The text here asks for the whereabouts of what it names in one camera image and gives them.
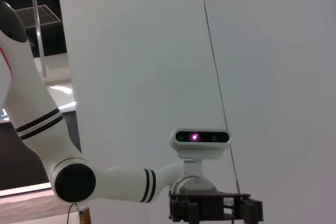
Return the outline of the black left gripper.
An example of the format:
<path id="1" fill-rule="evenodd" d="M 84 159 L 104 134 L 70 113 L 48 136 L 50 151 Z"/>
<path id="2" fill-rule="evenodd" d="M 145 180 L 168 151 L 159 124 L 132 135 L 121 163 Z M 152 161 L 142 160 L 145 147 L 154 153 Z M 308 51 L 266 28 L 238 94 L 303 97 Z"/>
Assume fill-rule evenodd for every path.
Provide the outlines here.
<path id="1" fill-rule="evenodd" d="M 243 220 L 246 224 L 258 224 L 263 221 L 263 202 L 249 197 L 221 191 L 169 192 L 169 219 L 187 223 Z"/>

